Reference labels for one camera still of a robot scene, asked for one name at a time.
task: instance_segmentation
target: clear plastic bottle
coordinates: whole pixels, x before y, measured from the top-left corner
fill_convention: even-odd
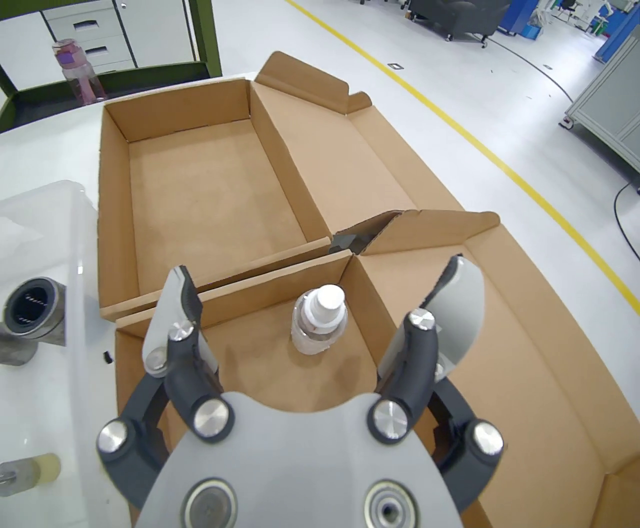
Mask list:
[[[303,354],[318,354],[328,349],[347,326],[344,291],[335,284],[302,294],[293,308],[291,339]]]
[[[60,40],[53,45],[53,53],[62,73],[71,86],[76,99],[82,104],[93,104],[106,99],[100,80],[93,66],[86,59],[83,49],[73,38]]]

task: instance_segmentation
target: pink water bottle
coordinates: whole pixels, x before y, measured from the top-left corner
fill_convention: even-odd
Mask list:
[[[81,104],[92,104],[106,99],[100,80],[75,39],[65,38],[56,42],[53,45],[53,53]]]

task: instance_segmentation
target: black cable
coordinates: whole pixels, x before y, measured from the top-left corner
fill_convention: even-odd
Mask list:
[[[571,98],[571,95],[569,95],[567,93],[567,91],[560,86],[560,84],[558,82],[556,82],[556,80],[551,77],[548,73],[542,71],[540,68],[538,68],[533,62],[530,62],[529,60],[525,59],[522,55],[516,53],[514,50],[506,47],[504,44],[500,44],[500,42],[498,42],[497,40],[492,39],[491,37],[487,37],[487,39],[491,40],[491,42],[493,42],[494,44],[497,44],[498,46],[505,48],[505,50],[507,50],[509,53],[513,53],[516,57],[521,58],[522,60],[524,60],[529,66],[534,67],[536,70],[538,70],[541,74],[543,74],[547,79],[549,79],[549,81],[551,81],[552,83],[554,83],[558,88],[560,88],[560,91],[566,95],[567,99],[569,101],[571,101],[573,103],[573,99]]]
[[[631,248],[631,251],[634,252],[634,255],[636,256],[636,258],[638,260],[640,260],[640,256],[638,256],[637,251],[634,249],[634,247],[631,245],[631,242],[629,241],[629,239],[627,238],[627,234],[625,233],[625,230],[622,229],[622,224],[620,223],[620,219],[618,218],[618,197],[620,196],[620,193],[622,193],[622,191],[624,191],[627,187],[629,187],[631,185],[631,183],[629,182],[627,185],[625,185],[624,187],[622,187],[619,191],[618,194],[616,195],[616,197],[613,199],[613,214],[616,215],[616,222],[618,222],[618,228],[620,229],[620,232],[622,233],[622,236],[625,238],[625,240],[627,241],[627,244],[629,245],[629,247]]]
[[[534,67],[536,70],[538,70],[541,74],[543,74],[547,79],[549,79],[552,83],[554,83],[558,88],[560,88],[560,90],[562,91],[563,94],[566,95],[567,99],[569,101],[571,101],[571,103],[573,103],[573,99],[571,98],[571,96],[567,93],[567,91],[560,86],[560,84],[558,84],[555,79],[552,79],[546,72],[542,71],[540,68],[538,68],[534,63],[528,61],[527,59],[525,59],[522,55],[516,53],[514,50],[506,47],[505,45],[500,44],[500,42],[488,37],[489,40],[491,40],[491,42],[493,42],[494,44],[497,44],[498,46],[505,48],[505,50],[507,50],[510,53],[513,53],[516,57],[521,58],[522,60],[524,60],[528,65]],[[622,233],[622,236],[625,238],[625,241],[627,242],[628,246],[631,248],[631,251],[634,252],[634,255],[636,256],[636,258],[638,260],[640,260],[640,256],[638,256],[638,252],[636,251],[636,249],[632,246],[631,242],[629,241],[629,238],[627,237],[627,234],[625,233],[625,230],[622,227],[622,224],[620,223],[620,219],[618,218],[618,197],[620,196],[620,194],[622,193],[622,191],[624,191],[627,187],[629,187],[631,185],[631,183],[628,183],[627,185],[625,185],[624,187],[622,187],[619,191],[618,194],[616,195],[616,197],[613,200],[613,214],[616,217],[616,222],[618,224],[618,228],[620,229],[620,232]]]

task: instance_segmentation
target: open cardboard box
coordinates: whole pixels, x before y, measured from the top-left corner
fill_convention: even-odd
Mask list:
[[[398,324],[457,253],[483,270],[486,312],[480,336],[450,377],[506,442],[494,478],[463,515],[465,526],[638,526],[640,424],[495,213],[405,211],[359,256],[327,255],[201,293],[202,326],[225,390],[298,412],[372,391],[375,365]],[[348,329],[328,351],[303,356],[289,337],[293,303],[327,283],[346,292]],[[117,321],[119,409],[144,374],[141,347],[153,313]],[[415,428],[428,449],[433,426],[426,412]],[[186,430],[171,410],[162,427],[170,447]],[[427,521],[428,512],[422,516]]]
[[[389,211],[461,209],[365,93],[280,52],[254,82],[108,102],[99,195],[112,321],[155,306],[177,264],[204,291],[325,255]]]

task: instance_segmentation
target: drawer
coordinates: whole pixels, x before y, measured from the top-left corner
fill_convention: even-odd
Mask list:
[[[122,35],[85,40],[81,46],[92,66],[131,60],[129,48]]]
[[[47,20],[59,19],[71,15],[80,15],[91,11],[99,11],[101,9],[114,9],[111,0],[92,0],[90,2],[82,2],[71,6],[55,7],[53,9],[45,9],[44,17]]]
[[[114,9],[79,13],[49,21],[56,40],[75,38],[78,42],[122,35],[122,27]]]
[[[133,61],[120,61],[112,62],[109,64],[101,64],[100,66],[94,66],[93,71],[97,74],[105,74],[107,72],[115,72],[120,70],[132,70],[136,65]]]

